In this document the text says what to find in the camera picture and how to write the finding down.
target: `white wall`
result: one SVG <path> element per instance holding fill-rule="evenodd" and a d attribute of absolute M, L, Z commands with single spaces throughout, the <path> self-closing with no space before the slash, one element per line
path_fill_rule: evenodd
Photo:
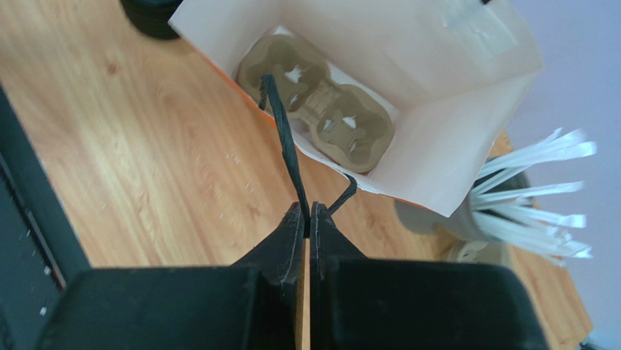
<path fill-rule="evenodd" d="M 578 193 L 540 197 L 545 209 L 585 213 L 574 230 L 593 246 L 592 260 L 568 266 L 595 331 L 592 339 L 621 349 L 621 1 L 512 0 L 530 25 L 546 69 L 509 123 L 516 147 L 543 139 L 555 128 L 582 128 L 598 154 L 544 164 L 528 174 L 533 185 L 586 181 Z"/>

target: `wooden table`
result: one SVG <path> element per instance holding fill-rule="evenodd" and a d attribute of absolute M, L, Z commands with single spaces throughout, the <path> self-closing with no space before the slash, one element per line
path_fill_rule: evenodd
<path fill-rule="evenodd" d="M 136 33 L 117 0 L 3 0 L 0 23 L 0 81 L 92 265 L 226 265 L 296 201 L 257 109 L 182 40 Z M 502 136 L 492 153 L 510 150 Z M 300 166 L 310 201 L 347 186 Z M 438 260 L 454 243 L 365 192 L 335 221 L 371 257 Z M 592 325 L 567 270 L 513 253 L 550 345 L 574 348 Z"/>

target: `white paper bag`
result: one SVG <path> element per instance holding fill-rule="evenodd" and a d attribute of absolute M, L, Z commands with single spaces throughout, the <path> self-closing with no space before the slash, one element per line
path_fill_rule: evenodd
<path fill-rule="evenodd" d="M 395 107 L 378 166 L 351 174 L 294 130 L 307 156 L 360 187 L 448 216 L 542 69 L 507 0 L 185 0 L 170 24 L 234 84 L 238 64 L 282 26 Z"/>

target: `black rope handle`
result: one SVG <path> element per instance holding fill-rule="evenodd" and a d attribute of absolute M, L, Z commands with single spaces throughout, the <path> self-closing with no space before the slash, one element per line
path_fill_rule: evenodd
<path fill-rule="evenodd" d="M 289 177 L 293 182 L 295 191 L 297 192 L 297 199 L 300 201 L 300 207 L 302 209 L 302 215 L 304 216 L 304 237 L 310 235 L 311 228 L 311 211 L 308 207 L 308 200 L 306 199 L 306 191 L 304 191 L 304 184 L 302 183 L 302 177 L 300 176 L 300 164 L 297 161 L 297 154 L 295 152 L 295 144 L 293 143 L 293 136 L 291 135 L 291 126 L 289 125 L 289 119 L 286 117 L 285 108 L 278 94 L 278 88 L 276 87 L 276 80 L 271 73 L 265 73 L 261 76 L 261 99 L 259 100 L 259 108 L 265 111 L 267 105 L 267 99 L 270 99 L 270 105 L 272 106 L 272 113 L 276 120 L 276 128 L 278 129 L 278 135 L 280 136 L 281 146 L 283 148 L 283 159 L 285 161 L 286 169 L 289 172 Z M 356 179 L 352 176 L 347 176 L 349 179 L 349 187 L 343 192 L 342 195 L 329 207 L 330 214 L 334 214 L 352 195 L 356 193 L 358 184 Z"/>

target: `paper bag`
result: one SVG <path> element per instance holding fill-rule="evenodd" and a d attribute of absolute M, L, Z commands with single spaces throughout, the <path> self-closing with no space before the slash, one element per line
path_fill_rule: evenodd
<path fill-rule="evenodd" d="M 185 0 L 170 24 L 232 84 L 263 35 L 285 28 L 312 44 L 387 101 L 395 134 L 365 175 L 343 169 L 293 130 L 296 145 L 363 190 L 444 216 L 465 198 L 542 69 L 527 25 L 507 0 Z"/>

